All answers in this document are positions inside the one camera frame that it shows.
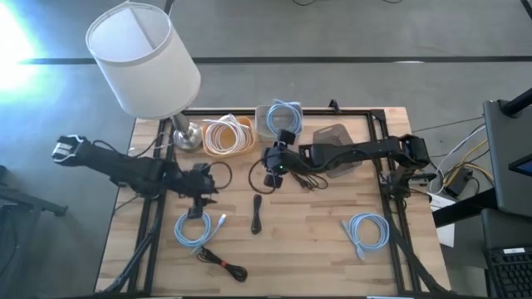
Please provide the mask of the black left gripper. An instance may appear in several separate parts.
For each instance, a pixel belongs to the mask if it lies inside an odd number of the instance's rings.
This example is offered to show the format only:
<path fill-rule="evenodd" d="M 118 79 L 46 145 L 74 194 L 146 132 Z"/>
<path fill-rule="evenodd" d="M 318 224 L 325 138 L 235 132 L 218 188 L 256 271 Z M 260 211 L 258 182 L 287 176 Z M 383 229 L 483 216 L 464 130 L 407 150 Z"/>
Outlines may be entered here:
<path fill-rule="evenodd" d="M 174 179 L 174 191 L 185 197 L 193 198 L 192 206 L 187 212 L 188 219 L 202 216 L 205 206 L 217 203 L 210 197 L 200 196 L 218 192 L 210 169 L 192 169 L 178 173 Z"/>

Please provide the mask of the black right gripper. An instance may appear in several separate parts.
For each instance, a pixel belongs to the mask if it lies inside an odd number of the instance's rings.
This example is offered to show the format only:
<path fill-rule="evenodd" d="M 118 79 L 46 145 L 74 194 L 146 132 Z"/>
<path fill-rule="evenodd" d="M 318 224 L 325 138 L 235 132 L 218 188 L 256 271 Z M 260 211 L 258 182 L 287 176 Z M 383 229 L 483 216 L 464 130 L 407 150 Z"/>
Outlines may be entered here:
<path fill-rule="evenodd" d="M 290 150 L 288 145 L 293 145 L 296 135 L 289 130 L 280 130 L 277 142 L 264 149 L 262 153 L 262 164 L 268 173 L 273 175 L 284 175 L 288 171 L 302 169 L 302 162 L 298 153 Z"/>

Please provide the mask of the orange plastic bin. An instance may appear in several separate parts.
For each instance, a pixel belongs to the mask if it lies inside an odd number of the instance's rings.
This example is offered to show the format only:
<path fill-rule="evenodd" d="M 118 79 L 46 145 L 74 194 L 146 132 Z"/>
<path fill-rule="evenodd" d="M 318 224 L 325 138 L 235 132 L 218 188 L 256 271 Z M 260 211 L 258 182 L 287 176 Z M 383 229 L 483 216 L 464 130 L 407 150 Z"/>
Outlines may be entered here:
<path fill-rule="evenodd" d="M 217 120 L 203 119 L 202 139 L 206 154 L 215 158 L 248 153 L 256 144 L 252 122 L 227 114 Z"/>

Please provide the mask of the grey plastic bin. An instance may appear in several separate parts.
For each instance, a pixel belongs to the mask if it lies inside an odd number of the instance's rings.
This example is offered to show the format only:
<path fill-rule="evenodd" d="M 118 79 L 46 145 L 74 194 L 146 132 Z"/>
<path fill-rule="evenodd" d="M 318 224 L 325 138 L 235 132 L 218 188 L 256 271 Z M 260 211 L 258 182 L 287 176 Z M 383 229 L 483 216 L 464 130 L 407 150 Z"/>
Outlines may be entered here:
<path fill-rule="evenodd" d="M 352 138 L 344 125 L 335 124 L 314 131 L 313 142 L 317 144 L 349 145 L 352 144 Z M 341 176 L 351 174 L 361 164 L 362 162 L 341 164 L 335 169 L 328 170 L 326 175 L 330 179 L 336 179 Z"/>

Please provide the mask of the white shade silver table lamp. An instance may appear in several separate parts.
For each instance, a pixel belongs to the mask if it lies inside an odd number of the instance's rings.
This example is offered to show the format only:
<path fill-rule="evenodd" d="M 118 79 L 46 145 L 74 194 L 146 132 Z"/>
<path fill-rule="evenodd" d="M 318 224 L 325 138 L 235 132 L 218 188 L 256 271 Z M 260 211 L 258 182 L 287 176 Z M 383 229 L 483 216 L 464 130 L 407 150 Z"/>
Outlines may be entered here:
<path fill-rule="evenodd" d="M 200 71 L 163 10 L 127 0 L 89 26 L 86 46 L 125 112 L 169 118 L 178 149 L 200 148 L 201 128 L 183 114 L 199 94 Z"/>

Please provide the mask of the black power adapter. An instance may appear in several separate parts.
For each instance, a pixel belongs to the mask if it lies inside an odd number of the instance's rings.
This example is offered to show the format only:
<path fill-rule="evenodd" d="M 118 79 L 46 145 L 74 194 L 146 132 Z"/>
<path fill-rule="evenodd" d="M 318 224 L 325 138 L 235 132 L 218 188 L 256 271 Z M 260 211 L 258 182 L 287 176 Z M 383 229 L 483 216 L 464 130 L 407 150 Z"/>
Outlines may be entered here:
<path fill-rule="evenodd" d="M 452 197 L 458 197 L 473 177 L 473 171 L 467 168 L 460 169 L 454 179 L 444 188 L 444 192 Z"/>

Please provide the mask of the dark metal stand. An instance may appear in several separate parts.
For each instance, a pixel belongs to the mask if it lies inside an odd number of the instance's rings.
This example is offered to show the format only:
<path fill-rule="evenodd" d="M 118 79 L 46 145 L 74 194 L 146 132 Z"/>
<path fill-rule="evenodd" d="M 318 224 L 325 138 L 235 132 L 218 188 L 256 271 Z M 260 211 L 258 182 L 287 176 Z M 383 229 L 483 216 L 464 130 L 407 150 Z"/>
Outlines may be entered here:
<path fill-rule="evenodd" d="M 9 187 L 7 173 L 0 165 L 0 299 L 8 299 L 15 291 L 41 213 L 61 217 L 67 211 L 67 206 Z"/>

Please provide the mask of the white paper sheet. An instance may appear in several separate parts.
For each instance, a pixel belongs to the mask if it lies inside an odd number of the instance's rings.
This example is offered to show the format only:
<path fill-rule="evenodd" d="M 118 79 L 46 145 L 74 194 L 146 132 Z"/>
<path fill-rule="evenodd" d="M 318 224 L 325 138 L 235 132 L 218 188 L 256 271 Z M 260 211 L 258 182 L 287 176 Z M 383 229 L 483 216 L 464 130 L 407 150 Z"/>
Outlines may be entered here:
<path fill-rule="evenodd" d="M 431 211 L 435 212 L 440 208 L 444 208 L 454 204 L 453 200 L 441 197 L 437 194 L 428 194 L 431 198 L 430 207 Z M 446 226 L 440 227 L 436 230 L 439 242 L 441 245 L 453 248 L 455 245 L 455 224 L 448 224 Z"/>

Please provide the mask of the dark grey computer cart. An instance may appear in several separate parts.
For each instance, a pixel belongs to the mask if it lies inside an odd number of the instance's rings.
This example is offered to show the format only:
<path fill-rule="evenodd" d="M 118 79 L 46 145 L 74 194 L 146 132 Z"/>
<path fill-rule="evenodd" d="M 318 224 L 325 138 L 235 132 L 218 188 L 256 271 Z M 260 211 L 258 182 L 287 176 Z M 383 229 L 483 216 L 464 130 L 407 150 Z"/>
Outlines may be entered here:
<path fill-rule="evenodd" d="M 498 209 L 532 218 L 532 87 L 483 111 Z"/>

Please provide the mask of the black keyboard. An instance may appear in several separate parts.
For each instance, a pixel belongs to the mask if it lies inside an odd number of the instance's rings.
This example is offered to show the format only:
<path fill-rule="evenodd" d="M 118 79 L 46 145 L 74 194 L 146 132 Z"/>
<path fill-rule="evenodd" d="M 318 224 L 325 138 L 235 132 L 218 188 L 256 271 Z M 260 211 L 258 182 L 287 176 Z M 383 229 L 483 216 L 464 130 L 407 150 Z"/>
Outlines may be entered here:
<path fill-rule="evenodd" d="M 483 251 L 499 299 L 532 299 L 532 247 Z"/>

